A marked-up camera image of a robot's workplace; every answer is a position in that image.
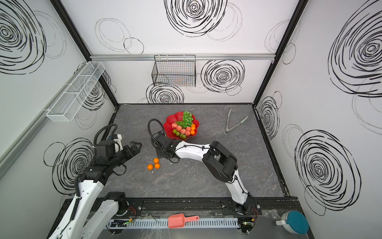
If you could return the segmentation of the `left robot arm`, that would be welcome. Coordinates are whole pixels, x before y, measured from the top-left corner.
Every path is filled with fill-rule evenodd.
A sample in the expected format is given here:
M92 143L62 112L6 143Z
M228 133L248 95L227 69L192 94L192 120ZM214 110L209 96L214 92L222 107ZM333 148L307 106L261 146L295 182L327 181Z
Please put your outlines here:
M142 143L132 141L121 146L113 139L95 145L95 154L85 171L75 178L75 196L60 223L50 235L52 239L96 239L115 215L135 210L125 193L109 192L98 210L89 219L91 209L115 168L138 155Z

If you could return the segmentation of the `red flower-shaped bowl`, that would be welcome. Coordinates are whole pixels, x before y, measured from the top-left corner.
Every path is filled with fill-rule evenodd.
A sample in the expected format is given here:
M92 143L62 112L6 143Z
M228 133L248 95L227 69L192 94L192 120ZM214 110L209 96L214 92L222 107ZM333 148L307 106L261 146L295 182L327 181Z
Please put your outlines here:
M200 122L190 112L177 112L167 117L164 130L171 139L186 140L198 134Z

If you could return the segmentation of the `green grape bunch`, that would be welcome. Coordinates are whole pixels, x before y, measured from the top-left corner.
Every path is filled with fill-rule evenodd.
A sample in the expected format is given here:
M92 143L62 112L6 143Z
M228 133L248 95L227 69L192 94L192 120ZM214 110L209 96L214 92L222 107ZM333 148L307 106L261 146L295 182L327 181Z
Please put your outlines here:
M187 128L192 126L193 121L193 114L191 112L184 111L180 114L179 120L176 120L176 124L180 125L182 128Z

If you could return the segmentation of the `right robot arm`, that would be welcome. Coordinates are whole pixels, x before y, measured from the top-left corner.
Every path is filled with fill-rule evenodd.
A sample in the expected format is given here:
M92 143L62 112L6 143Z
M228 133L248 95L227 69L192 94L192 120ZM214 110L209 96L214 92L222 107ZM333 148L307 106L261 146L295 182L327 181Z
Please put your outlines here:
M159 156L168 160L176 158L203 162L210 173L227 186L238 213L245 215L259 212L256 200L242 183L237 158L220 142L188 143L184 140L168 138L162 131L151 134L150 138Z

